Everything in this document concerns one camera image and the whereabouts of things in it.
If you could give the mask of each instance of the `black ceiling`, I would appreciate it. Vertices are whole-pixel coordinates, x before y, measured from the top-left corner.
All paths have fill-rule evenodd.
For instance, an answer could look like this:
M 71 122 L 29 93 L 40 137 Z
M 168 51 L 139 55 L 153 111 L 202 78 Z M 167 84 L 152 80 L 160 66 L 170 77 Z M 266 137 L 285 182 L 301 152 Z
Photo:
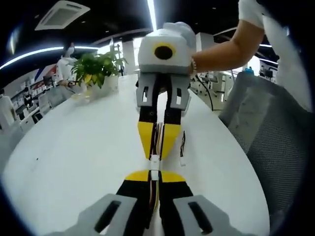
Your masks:
M 74 42 L 89 46 L 93 42 L 130 30 L 150 29 L 151 18 L 147 0 L 73 0 L 91 10 L 76 19 L 65 29 L 34 31 L 38 22 L 58 0 L 7 1 L 0 20 L 0 65 L 8 60 L 38 49 L 63 46 Z M 216 34 L 237 26 L 238 0 L 154 0 L 157 27 L 164 22 L 183 21 L 192 26 L 195 33 Z M 119 40 L 131 40 L 146 34 L 125 35 Z M 8 42 L 15 38 L 12 54 Z M 228 40 L 233 31 L 215 37 L 216 42 Z M 276 60 L 272 49 L 260 48 L 259 57 Z M 47 52 L 25 59 L 0 70 L 0 87 L 4 87 L 19 76 L 39 67 L 56 63 L 61 51 Z

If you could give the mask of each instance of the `white table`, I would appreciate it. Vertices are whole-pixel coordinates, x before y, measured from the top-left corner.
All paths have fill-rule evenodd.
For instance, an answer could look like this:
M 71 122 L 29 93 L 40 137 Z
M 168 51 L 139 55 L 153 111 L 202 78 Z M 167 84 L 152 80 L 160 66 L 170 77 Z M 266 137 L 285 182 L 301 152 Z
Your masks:
M 116 193 L 128 174 L 149 168 L 137 130 L 136 80 L 121 77 L 119 93 L 87 105 L 72 99 L 62 103 L 14 150 L 3 183 L 36 235 L 64 231 L 84 209 L 107 193 Z M 268 208 L 254 169 L 219 118 L 191 96 L 182 118 L 186 166 L 179 163 L 180 135 L 162 169 L 182 174 L 195 195 L 203 194 L 228 214 L 232 227 L 267 235 Z M 166 93 L 159 97 L 160 117 L 166 99 Z M 150 230 L 162 235 L 160 218 L 153 220 Z

